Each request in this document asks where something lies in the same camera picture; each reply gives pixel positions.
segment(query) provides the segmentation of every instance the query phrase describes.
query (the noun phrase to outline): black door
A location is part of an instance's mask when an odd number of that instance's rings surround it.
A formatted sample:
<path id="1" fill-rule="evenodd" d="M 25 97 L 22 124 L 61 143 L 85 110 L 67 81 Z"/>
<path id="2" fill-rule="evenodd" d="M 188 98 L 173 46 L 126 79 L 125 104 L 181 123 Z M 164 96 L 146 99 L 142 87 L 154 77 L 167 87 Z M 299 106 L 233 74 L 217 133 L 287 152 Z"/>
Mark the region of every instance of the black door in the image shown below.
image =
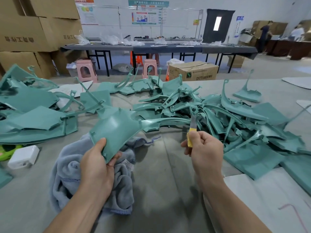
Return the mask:
<path id="1" fill-rule="evenodd" d="M 235 11 L 207 9 L 203 43 L 224 42 Z"/>

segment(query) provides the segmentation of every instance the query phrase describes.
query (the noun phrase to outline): gray towel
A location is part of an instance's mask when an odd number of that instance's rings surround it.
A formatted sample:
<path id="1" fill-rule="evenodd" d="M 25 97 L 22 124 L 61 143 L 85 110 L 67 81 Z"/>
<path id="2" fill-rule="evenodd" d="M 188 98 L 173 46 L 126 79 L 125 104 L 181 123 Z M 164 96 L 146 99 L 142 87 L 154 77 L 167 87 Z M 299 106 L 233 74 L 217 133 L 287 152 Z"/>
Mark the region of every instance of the gray towel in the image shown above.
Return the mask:
<path id="1" fill-rule="evenodd" d="M 104 204 L 101 215 L 113 212 L 128 215 L 132 212 L 134 196 L 132 190 L 131 170 L 126 164 L 135 163 L 133 149 L 147 142 L 143 138 L 132 137 L 121 149 L 122 156 L 115 164 L 115 181 L 112 192 Z M 81 178 L 80 160 L 85 152 L 93 147 L 88 134 L 81 137 L 79 141 L 65 146 L 59 154 L 52 169 L 50 178 L 50 202 L 52 207 L 60 212 L 78 190 Z"/>

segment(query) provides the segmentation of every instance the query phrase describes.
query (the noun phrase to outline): person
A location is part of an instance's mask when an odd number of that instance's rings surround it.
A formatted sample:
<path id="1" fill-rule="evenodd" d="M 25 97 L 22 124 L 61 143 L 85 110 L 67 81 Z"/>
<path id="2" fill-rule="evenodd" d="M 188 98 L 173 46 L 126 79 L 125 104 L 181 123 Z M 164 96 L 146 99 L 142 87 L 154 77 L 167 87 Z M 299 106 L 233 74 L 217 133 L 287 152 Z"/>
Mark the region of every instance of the person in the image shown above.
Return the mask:
<path id="1" fill-rule="evenodd" d="M 189 133 L 181 143 L 185 155 L 191 157 L 198 184 L 207 197 L 224 233 L 271 233 L 261 220 L 227 187 L 221 174 L 223 144 L 203 131 Z M 44 233 L 88 233 L 112 190 L 116 154 L 106 165 L 101 150 L 102 138 L 81 160 L 81 183 L 64 209 Z"/>
<path id="2" fill-rule="evenodd" d="M 304 28 L 298 24 L 288 37 L 291 41 L 298 41 L 305 34 Z"/>
<path id="3" fill-rule="evenodd" d="M 272 36 L 272 33 L 270 32 L 270 26 L 273 24 L 273 21 L 269 21 L 267 25 L 263 26 L 260 30 L 262 30 L 261 32 L 261 36 L 258 40 L 258 45 L 257 45 L 257 51 L 258 53 L 262 53 L 263 49 L 266 45 L 266 40 L 267 40 L 267 36 L 270 35 Z"/>

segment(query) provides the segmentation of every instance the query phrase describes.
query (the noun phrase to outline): white sheet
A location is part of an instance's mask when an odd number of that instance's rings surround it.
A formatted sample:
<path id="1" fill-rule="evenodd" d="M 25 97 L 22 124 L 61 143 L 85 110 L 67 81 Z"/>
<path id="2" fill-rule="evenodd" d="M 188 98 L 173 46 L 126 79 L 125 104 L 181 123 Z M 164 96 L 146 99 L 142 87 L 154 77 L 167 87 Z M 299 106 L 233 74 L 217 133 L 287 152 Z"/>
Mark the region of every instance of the white sheet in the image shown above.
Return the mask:
<path id="1" fill-rule="evenodd" d="M 297 103 L 298 105 L 300 105 L 302 108 L 305 108 L 305 107 L 307 107 L 308 105 L 311 104 L 311 101 L 297 100 L 296 103 Z M 307 109 L 307 111 L 308 111 L 309 113 L 311 113 L 311 107 L 309 107 L 309 108 Z"/>
<path id="2" fill-rule="evenodd" d="M 92 83 L 93 81 L 83 82 L 83 85 L 87 89 L 89 89 Z M 79 97 L 82 92 L 85 92 L 85 90 L 79 83 L 78 84 L 64 84 L 64 85 L 61 85 L 59 88 L 49 90 L 49 92 L 62 92 L 67 95 L 70 95 L 71 90 L 76 91 L 75 98 Z"/>
<path id="3" fill-rule="evenodd" d="M 246 174 L 228 176 L 224 180 L 273 233 L 311 232 L 311 197 L 283 168 L 275 168 L 256 181 Z M 295 207 L 299 217 L 289 204 Z M 213 215 L 208 206 L 207 211 Z M 211 220 L 216 233 L 221 233 L 215 216 Z"/>
<path id="4" fill-rule="evenodd" d="M 311 89 L 311 77 L 282 78 L 282 80 L 301 88 Z"/>

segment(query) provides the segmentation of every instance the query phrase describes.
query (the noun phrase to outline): poster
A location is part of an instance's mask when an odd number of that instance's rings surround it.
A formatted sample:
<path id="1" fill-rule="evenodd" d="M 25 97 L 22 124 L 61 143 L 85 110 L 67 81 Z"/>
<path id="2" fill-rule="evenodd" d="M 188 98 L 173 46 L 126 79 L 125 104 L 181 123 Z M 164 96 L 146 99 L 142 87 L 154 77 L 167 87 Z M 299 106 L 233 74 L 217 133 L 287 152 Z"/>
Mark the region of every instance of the poster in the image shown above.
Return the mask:
<path id="1" fill-rule="evenodd" d="M 98 25 L 94 0 L 75 0 L 82 25 Z"/>
<path id="2" fill-rule="evenodd" d="M 162 8 L 169 6 L 169 1 L 129 0 L 132 11 L 132 24 L 160 25 L 163 21 Z"/>
<path id="3" fill-rule="evenodd" d="M 243 21 L 243 19 L 244 19 L 244 16 L 238 16 L 236 18 L 235 31 L 234 31 L 234 37 L 235 38 L 239 37 L 239 35 L 240 35 L 239 29 L 240 29 L 240 24 Z"/>

